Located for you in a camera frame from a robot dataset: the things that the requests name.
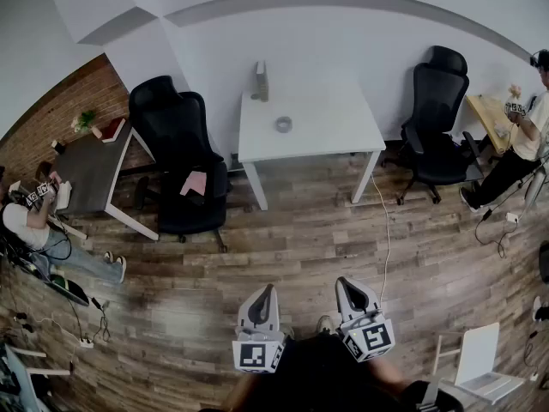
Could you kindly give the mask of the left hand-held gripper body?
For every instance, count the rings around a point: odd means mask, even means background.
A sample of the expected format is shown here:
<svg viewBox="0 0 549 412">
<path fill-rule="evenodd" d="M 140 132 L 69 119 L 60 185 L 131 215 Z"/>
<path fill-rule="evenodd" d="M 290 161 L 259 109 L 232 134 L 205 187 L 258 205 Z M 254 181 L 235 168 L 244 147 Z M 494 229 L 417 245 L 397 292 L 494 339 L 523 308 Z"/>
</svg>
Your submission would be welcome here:
<svg viewBox="0 0 549 412">
<path fill-rule="evenodd" d="M 274 373 L 285 349 L 286 335 L 279 320 L 265 324 L 238 321 L 232 342 L 233 362 L 245 373 Z"/>
</svg>

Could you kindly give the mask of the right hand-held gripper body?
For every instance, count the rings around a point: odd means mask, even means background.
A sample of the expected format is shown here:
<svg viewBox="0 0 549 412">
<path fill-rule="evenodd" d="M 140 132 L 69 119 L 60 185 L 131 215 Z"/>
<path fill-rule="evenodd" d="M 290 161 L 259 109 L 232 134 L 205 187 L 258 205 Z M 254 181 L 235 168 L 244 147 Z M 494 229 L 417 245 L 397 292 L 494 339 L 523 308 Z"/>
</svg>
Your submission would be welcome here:
<svg viewBox="0 0 549 412">
<path fill-rule="evenodd" d="M 395 346 L 392 322 L 381 310 L 348 320 L 340 330 L 344 345 L 357 362 L 377 358 Z"/>
</svg>

